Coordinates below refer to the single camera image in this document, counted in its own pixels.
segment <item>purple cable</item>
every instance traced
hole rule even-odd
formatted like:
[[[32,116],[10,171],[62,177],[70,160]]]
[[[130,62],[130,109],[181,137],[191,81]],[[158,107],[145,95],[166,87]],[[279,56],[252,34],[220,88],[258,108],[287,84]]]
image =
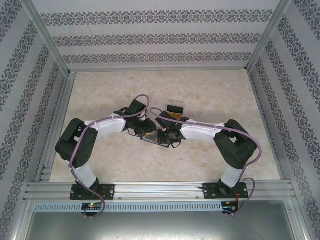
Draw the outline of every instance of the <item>purple cable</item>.
[[[240,179],[242,179],[242,180],[251,180],[253,182],[253,187],[252,187],[252,191],[251,191],[248,199],[245,201],[244,205],[241,207],[240,210],[238,210],[236,212],[236,213],[239,213],[247,205],[247,203],[251,199],[252,195],[254,194],[254,191],[255,191],[255,188],[256,188],[256,182],[255,182],[255,180],[253,178],[251,178],[251,177],[242,178],[242,176],[244,175],[244,173],[245,173],[246,169],[248,168],[248,166],[250,166],[251,164],[254,164],[255,162],[257,162],[260,159],[261,155],[262,155],[262,148],[261,148],[261,145],[259,144],[258,140],[255,139],[253,136],[249,135],[248,133],[244,132],[244,131],[240,131],[240,130],[237,130],[237,129],[224,127],[224,126],[217,126],[215,124],[208,124],[208,123],[201,123],[201,122],[195,122],[194,123],[194,122],[178,121],[178,120],[166,118],[166,117],[163,117],[163,116],[159,116],[159,115],[155,114],[153,112],[153,110],[157,110],[157,111],[160,111],[160,112],[162,112],[162,110],[159,109],[159,108],[156,108],[156,107],[151,107],[150,108],[150,113],[152,113],[153,115],[155,115],[159,119],[166,120],[166,121],[173,122],[173,123],[177,123],[177,124],[183,124],[183,125],[203,126],[203,127],[208,127],[208,128],[216,128],[216,129],[227,130],[227,131],[230,131],[230,132],[234,132],[234,133],[238,133],[238,134],[244,135],[247,138],[251,139],[257,145],[258,150],[259,150],[258,156],[254,160],[252,160],[251,162],[249,162],[246,165],[244,165],[244,168],[243,168],[243,170],[241,172],[241,175],[240,175]]]
[[[74,170],[73,170],[72,163],[74,162],[74,160],[75,160],[75,158],[76,158],[76,155],[77,155],[77,153],[78,153],[80,144],[81,144],[81,142],[82,142],[82,140],[83,140],[86,132],[88,131],[88,129],[89,129],[91,126],[93,126],[93,125],[95,125],[95,124],[97,124],[97,123],[100,123],[100,122],[102,122],[102,121],[105,121],[105,120],[110,120],[110,119],[123,119],[123,118],[136,117],[136,116],[139,116],[139,115],[141,115],[142,113],[146,112],[147,109],[148,109],[148,107],[149,107],[149,104],[150,104],[150,99],[149,99],[149,97],[148,97],[147,95],[145,95],[145,94],[140,94],[140,95],[138,95],[134,100],[136,100],[136,99],[138,99],[138,98],[140,98],[140,97],[146,97],[146,99],[147,99],[146,107],[145,107],[142,111],[140,111],[140,112],[138,112],[138,113],[135,113],[135,114],[132,114],[132,115],[125,115],[125,116],[107,116],[107,117],[100,118],[100,119],[98,119],[98,120],[90,123],[88,126],[85,127],[85,129],[84,129],[83,132],[81,133],[81,136],[80,136],[80,138],[79,138],[79,140],[78,140],[78,143],[77,143],[76,146],[75,146],[75,149],[74,149],[73,154],[72,154],[72,156],[71,156],[71,159],[70,159],[70,161],[69,161],[68,167],[70,168],[70,171],[71,171],[72,175],[74,176],[75,180],[76,180],[83,188],[85,188],[86,190],[88,190],[88,191],[91,192],[92,194],[96,195],[98,198],[100,198],[100,199],[101,199],[101,202],[102,202],[102,204],[103,204],[103,207],[102,207],[101,211],[98,212],[98,213],[97,213],[96,215],[94,215],[94,216],[90,216],[90,219],[96,218],[96,217],[98,217],[99,215],[101,215],[101,214],[104,212],[104,210],[105,210],[105,208],[106,208],[106,202],[105,202],[104,198],[103,198],[101,195],[99,195],[99,194],[96,193],[95,191],[91,190],[89,187],[87,187],[83,182],[81,182],[81,181],[79,180],[79,178],[76,176],[76,174],[75,174],[75,172],[74,172]],[[84,215],[85,218],[88,217],[88,216],[86,215],[86,211],[87,211],[87,209],[85,209],[84,212],[83,212],[83,215]]]

